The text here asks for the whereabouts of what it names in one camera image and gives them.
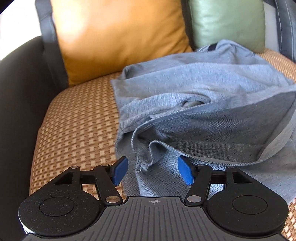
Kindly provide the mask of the grey herringbone zip garment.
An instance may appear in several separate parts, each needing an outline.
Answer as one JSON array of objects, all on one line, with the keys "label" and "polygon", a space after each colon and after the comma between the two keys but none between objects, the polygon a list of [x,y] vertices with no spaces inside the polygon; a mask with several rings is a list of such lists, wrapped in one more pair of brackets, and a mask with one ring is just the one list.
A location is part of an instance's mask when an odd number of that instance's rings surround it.
[{"label": "grey herringbone zip garment", "polygon": [[123,69],[111,81],[119,112],[117,157],[128,196],[185,196],[179,156],[227,166],[286,202],[295,198],[295,82],[223,40]]}]

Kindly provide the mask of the woven brown seat mat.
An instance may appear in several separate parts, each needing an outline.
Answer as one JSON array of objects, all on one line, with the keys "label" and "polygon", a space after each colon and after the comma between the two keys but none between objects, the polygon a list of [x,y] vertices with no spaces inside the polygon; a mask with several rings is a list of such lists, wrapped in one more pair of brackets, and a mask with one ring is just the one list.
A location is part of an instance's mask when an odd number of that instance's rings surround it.
[{"label": "woven brown seat mat", "polygon": [[[292,61],[270,49],[257,55],[295,82],[295,64]],[[68,88],[53,99],[38,131],[31,192],[72,165],[90,170],[99,164],[115,162],[118,158],[115,142],[119,112],[111,81],[121,73]],[[123,183],[118,192],[127,196]],[[283,234],[289,240],[295,240],[295,198],[288,205]]]}]

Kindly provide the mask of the dark grey sofa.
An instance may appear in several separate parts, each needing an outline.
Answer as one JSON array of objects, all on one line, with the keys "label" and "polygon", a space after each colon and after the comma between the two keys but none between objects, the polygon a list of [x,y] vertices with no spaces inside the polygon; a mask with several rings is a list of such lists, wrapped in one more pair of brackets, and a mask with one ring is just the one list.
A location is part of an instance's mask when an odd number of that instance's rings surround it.
[{"label": "dark grey sofa", "polygon": [[69,86],[53,2],[35,6],[41,35],[1,61],[1,240],[25,235],[18,208],[29,196],[37,133],[51,101]]}]

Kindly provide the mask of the mustard leather cushion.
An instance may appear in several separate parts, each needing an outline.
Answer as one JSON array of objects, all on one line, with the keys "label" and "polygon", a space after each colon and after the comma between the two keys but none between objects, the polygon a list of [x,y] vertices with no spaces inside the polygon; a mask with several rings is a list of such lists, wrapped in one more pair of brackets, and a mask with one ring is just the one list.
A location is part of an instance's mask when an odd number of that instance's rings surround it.
[{"label": "mustard leather cushion", "polygon": [[70,86],[191,52],[180,1],[51,1]]}]

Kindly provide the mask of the green leather cushion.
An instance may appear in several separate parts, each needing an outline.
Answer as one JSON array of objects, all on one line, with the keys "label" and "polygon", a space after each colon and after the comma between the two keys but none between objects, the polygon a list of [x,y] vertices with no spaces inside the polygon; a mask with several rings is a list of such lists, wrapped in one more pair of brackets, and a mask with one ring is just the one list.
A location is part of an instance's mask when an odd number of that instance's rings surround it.
[{"label": "green leather cushion", "polygon": [[197,48],[231,40],[261,53],[265,48],[263,1],[189,1]]}]

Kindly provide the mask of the grey striped cushion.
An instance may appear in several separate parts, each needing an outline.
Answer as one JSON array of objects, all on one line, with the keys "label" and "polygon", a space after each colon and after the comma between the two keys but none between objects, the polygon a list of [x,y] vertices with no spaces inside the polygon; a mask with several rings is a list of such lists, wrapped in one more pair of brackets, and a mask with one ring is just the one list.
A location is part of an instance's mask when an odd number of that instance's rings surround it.
[{"label": "grey striped cushion", "polygon": [[264,1],[265,46],[295,62],[295,1]]}]

